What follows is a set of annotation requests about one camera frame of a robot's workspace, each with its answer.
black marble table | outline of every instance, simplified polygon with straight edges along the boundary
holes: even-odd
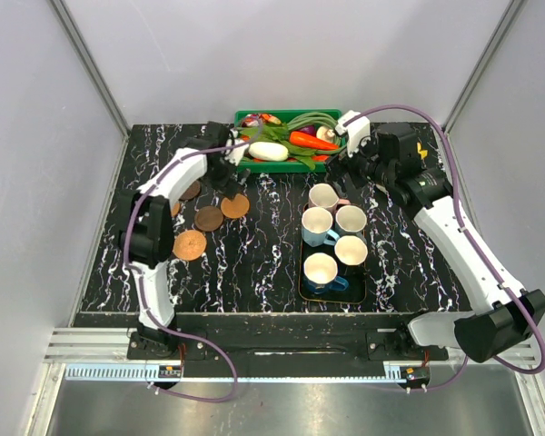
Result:
[[[426,162],[441,165],[434,134],[427,124],[413,124],[429,151]],[[136,125],[127,145],[116,191],[134,188],[155,175],[182,145],[201,132],[201,124]],[[466,295],[430,239],[389,198],[371,184],[348,187],[347,198],[368,216],[367,297],[357,305],[306,302],[298,293],[301,244],[300,211],[307,192],[323,182],[323,173],[252,174],[243,185],[251,210],[239,220],[225,220],[207,234],[208,246],[197,261],[169,262],[172,302],[178,312],[417,312],[467,311]],[[193,228],[193,217],[222,196],[207,187],[183,203],[173,218],[177,235]],[[138,311],[134,281],[115,245],[116,193],[99,242],[93,269],[79,307],[82,325],[98,315]]]

white mug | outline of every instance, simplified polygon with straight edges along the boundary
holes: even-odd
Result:
[[[310,207],[302,214],[302,239],[311,247],[335,245],[339,234],[331,230],[333,215],[322,207]]]
[[[343,206],[335,214],[335,230],[340,236],[356,234],[360,236],[367,225],[367,216],[357,206]]]
[[[315,253],[303,264],[305,283],[314,293],[345,291],[349,282],[337,276],[337,262],[329,254]]]
[[[330,184],[318,183],[309,191],[309,207],[322,207],[335,213],[340,204],[350,204],[350,202],[339,198]]]
[[[367,258],[367,253],[367,245],[365,242],[351,234],[342,236],[335,244],[335,255],[337,256],[337,259],[347,266],[363,264]]]

white wall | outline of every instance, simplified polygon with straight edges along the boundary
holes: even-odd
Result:
[[[0,1],[0,435],[78,291],[121,136],[45,0]]]
[[[444,122],[508,2],[66,0],[131,124],[388,103]]]
[[[489,246],[545,292],[545,0],[526,4],[451,137]]]

metal frame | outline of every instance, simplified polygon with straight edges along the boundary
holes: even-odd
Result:
[[[497,53],[500,44],[505,39],[507,33],[510,31],[512,25],[515,23],[526,3],[527,0],[510,0],[509,5],[505,9],[505,12],[502,14],[502,17],[494,29],[494,32],[490,36],[489,42],[482,51],[481,57],[474,66],[469,80],[464,85],[464,88],[462,88],[458,100],[452,107],[446,123],[444,123],[444,129],[446,132],[450,132],[452,127],[456,124],[456,120],[461,115],[461,112],[469,98],[471,98],[474,88],[479,83],[479,80],[489,66],[492,58]]]
[[[117,159],[113,175],[107,191],[107,197],[105,200],[104,208],[99,218],[99,224],[96,235],[94,237],[87,262],[84,268],[84,275],[77,293],[77,298],[74,304],[73,311],[70,314],[69,324],[74,318],[77,312],[78,306],[81,302],[81,298],[84,295],[89,275],[93,268],[93,259],[96,256],[98,243],[104,229],[104,221],[111,205],[111,200],[114,193],[114,187],[119,176],[121,164],[124,158],[124,154],[127,148],[127,139],[130,133],[130,125],[126,122],[124,115],[121,112],[117,102],[114,100],[101,72],[96,66],[96,63],[84,42],[84,39],[72,18],[70,11],[68,10],[64,0],[48,0],[48,3],[53,7],[55,14],[57,15],[61,26],[66,32],[71,44],[73,45],[81,63],[83,64],[85,71],[93,81],[93,84],[101,96],[109,114],[112,116],[115,124],[124,135],[124,145]],[[456,124],[464,106],[468,102],[473,90],[484,74],[491,59],[497,53],[500,48],[501,42],[504,40],[506,34],[509,32],[511,26],[519,16],[523,6],[527,3],[527,0],[511,0],[507,6],[503,16],[495,28],[490,41],[487,43],[479,61],[475,65],[469,80],[465,84],[461,91],[456,104],[453,106],[448,120],[446,121],[444,128],[446,132],[450,132],[452,127]],[[478,221],[473,210],[470,208],[470,197],[468,195],[466,185],[464,184],[463,176],[459,167],[459,177],[463,186],[464,202],[463,205],[467,210],[471,220],[474,222],[475,227],[478,226]],[[129,346],[130,330],[127,329],[57,329],[53,333],[53,337],[49,344],[44,363],[40,369],[40,386],[35,396],[35,403],[31,410],[31,416],[29,417],[28,424],[25,429],[25,435],[46,435],[48,427],[55,409],[55,404],[58,396],[58,392],[61,388],[61,383],[64,375],[67,373],[68,367],[76,364],[83,365],[88,368],[89,364],[93,365],[113,365],[116,367],[122,367],[125,369],[131,368],[138,362],[127,361],[126,354]],[[457,350],[449,350],[450,358],[446,362],[432,362],[432,366],[436,365],[459,365],[463,359],[463,354]],[[517,347],[514,347],[507,352],[503,353],[510,362],[517,363],[519,365],[533,366],[537,364],[535,352],[533,347],[528,343],[522,343]],[[143,365],[154,365],[158,362],[144,361],[139,362]],[[170,361],[174,365],[179,365],[179,361]],[[420,364],[420,362],[386,362],[389,365],[388,368],[398,368],[399,366],[408,366],[413,364]],[[498,364],[494,360],[483,363],[485,365]],[[231,379],[193,379],[195,382],[229,382]],[[545,434],[545,390],[540,376],[522,376],[516,374],[516,381],[518,383],[521,397],[525,406],[525,410],[528,414],[531,427],[534,434]],[[300,379],[298,381],[287,381],[284,379],[274,380],[242,380],[242,382],[369,382],[369,380],[339,380],[339,379]]]
[[[85,71],[93,81],[93,85],[99,95],[101,96],[103,103],[109,115],[113,118],[117,128],[121,131],[123,136],[127,136],[131,131],[131,126],[125,120],[124,115],[119,108],[119,105],[115,101],[107,83],[103,79],[97,64],[95,63],[93,56],[89,52],[89,49],[84,42],[83,36],[79,31],[79,28],[76,25],[68,7],[64,3],[64,0],[47,0],[50,6],[53,8],[56,16],[58,17],[61,26],[63,27],[66,35],[71,42],[74,50],[76,51],[81,64],[83,64]]]
[[[97,367],[104,365],[105,368],[113,365],[119,371],[126,371],[134,364],[145,367],[153,367],[159,363],[180,365],[178,360],[174,361],[127,361],[127,347],[129,346],[129,333],[127,329],[77,329],[65,328],[56,329],[51,338],[45,362],[41,368],[41,385],[35,397],[35,404],[25,429],[25,436],[45,436],[55,410],[56,400],[61,388],[62,380],[69,373],[69,368],[80,366],[88,368],[89,364]],[[449,350],[449,360],[446,362],[431,362],[431,366],[439,367],[450,365],[454,368],[460,366],[464,355],[459,350]],[[532,347],[524,342],[517,347],[502,354],[509,362],[532,366],[536,359]],[[419,365],[421,362],[385,362],[386,371],[399,373],[400,366]],[[499,365],[494,360],[482,363],[482,365]],[[123,377],[121,381],[141,382],[140,378],[134,376],[132,379]],[[182,379],[183,382],[231,382],[231,378],[214,379]],[[545,435],[545,391],[540,376],[516,375],[523,405],[530,420],[533,433]],[[315,382],[315,383],[368,383],[380,382],[372,378],[314,378],[314,379],[242,379],[240,382]]]

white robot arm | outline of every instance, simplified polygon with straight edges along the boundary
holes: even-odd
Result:
[[[461,207],[463,224],[459,223],[446,174],[438,168],[425,167],[423,158],[427,152],[421,149],[409,124],[384,124],[374,138],[368,139],[367,118],[346,124],[358,114],[349,112],[338,122],[336,133],[348,135],[348,146],[327,161],[330,177],[341,183],[347,174],[358,188],[373,181],[387,192],[441,251],[472,308],[471,312],[430,312],[416,316],[407,324],[406,337],[411,346],[461,348],[474,361],[485,362],[528,339],[530,326],[504,289],[514,292],[535,323],[545,313],[543,292],[525,291],[482,240]],[[466,230],[476,247],[467,238]],[[497,282],[490,273],[482,256],[500,272],[502,282]]]
[[[195,180],[202,179],[216,190],[228,196],[238,191],[238,183],[232,178],[236,167],[243,158],[248,145],[239,146],[225,153],[195,154],[206,148],[232,145],[240,140],[235,133],[224,124],[208,123],[201,137],[190,138],[184,148],[176,151],[172,160],[147,183],[136,190],[121,192],[120,208],[123,214],[122,223],[129,221],[134,201],[151,190],[146,206],[142,207],[140,216],[132,234],[130,243],[130,260],[135,267],[134,275],[137,296],[141,299],[144,287],[147,305],[154,318],[163,326],[173,320],[173,305],[170,302],[170,290],[167,282],[167,260],[173,248],[173,229],[170,211],[178,202],[184,191]],[[195,154],[182,160],[182,157]],[[171,163],[181,161],[177,169],[169,171]],[[124,236],[127,228],[123,225],[118,233],[117,242],[124,248]],[[157,326],[149,317],[149,311],[141,311],[139,323],[144,329],[156,331]]]

